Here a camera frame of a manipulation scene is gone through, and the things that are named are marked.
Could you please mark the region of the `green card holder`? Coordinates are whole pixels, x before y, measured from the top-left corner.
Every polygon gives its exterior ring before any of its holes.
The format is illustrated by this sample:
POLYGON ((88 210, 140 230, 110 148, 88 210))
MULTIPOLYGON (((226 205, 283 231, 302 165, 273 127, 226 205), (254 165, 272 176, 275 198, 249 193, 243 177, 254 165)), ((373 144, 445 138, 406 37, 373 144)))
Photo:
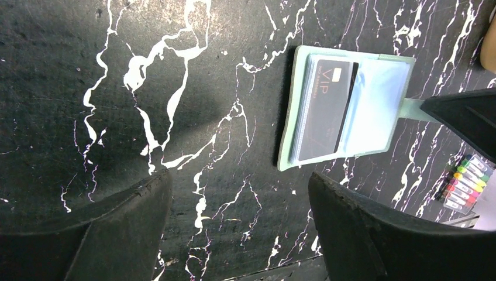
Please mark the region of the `green card holder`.
POLYGON ((433 118, 420 109, 422 100, 406 96, 415 62, 413 57, 407 56, 298 46, 294 55, 289 104, 277 169, 283 172, 292 167, 338 158, 383 153, 390 147, 399 119, 432 122, 433 118), (312 54, 349 59, 359 65, 353 80, 353 90, 338 151, 302 162, 292 162, 307 60, 312 54))

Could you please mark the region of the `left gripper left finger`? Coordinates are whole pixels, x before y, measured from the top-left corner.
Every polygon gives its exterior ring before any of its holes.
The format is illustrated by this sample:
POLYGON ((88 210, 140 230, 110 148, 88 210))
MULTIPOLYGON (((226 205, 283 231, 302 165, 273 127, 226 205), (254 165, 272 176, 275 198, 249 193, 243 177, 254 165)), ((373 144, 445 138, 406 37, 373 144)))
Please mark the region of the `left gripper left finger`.
POLYGON ((152 280, 172 195, 164 169, 69 214, 1 225, 1 279, 152 280))

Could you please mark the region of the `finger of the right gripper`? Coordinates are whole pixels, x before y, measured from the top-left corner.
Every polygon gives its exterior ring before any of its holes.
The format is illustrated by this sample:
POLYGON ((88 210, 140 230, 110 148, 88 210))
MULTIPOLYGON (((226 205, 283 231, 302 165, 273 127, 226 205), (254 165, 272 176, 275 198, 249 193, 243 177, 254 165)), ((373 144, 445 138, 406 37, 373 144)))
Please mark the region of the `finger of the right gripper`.
POLYGON ((495 88, 430 97, 420 109, 495 163, 495 88))

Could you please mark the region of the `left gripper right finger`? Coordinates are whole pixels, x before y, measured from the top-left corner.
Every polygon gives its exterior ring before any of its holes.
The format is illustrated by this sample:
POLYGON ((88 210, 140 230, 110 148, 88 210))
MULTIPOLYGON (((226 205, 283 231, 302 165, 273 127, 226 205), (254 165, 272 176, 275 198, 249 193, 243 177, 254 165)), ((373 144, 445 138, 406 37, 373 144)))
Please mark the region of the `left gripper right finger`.
POLYGON ((495 232, 424 220, 313 172, 308 195, 330 280, 494 280, 495 232))

